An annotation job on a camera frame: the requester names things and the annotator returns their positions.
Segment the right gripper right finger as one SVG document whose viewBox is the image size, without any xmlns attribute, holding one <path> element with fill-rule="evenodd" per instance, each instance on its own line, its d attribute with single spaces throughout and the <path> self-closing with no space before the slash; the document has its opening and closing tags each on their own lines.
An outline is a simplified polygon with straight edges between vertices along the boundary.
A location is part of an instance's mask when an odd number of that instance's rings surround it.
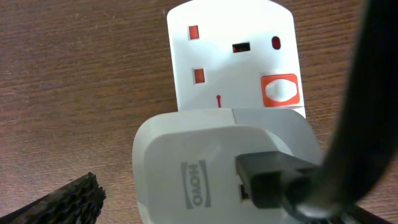
<svg viewBox="0 0 398 224">
<path fill-rule="evenodd" d="M 358 205 L 340 208 L 338 217 L 344 224 L 392 224 Z"/>
</svg>

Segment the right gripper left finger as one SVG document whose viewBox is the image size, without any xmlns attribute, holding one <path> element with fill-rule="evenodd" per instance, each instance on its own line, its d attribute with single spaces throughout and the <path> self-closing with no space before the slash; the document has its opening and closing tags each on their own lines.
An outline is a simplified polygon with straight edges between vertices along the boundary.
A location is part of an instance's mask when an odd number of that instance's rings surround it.
<svg viewBox="0 0 398 224">
<path fill-rule="evenodd" d="M 1 224 L 95 224 L 106 192 L 89 172 L 1 217 Z"/>
</svg>

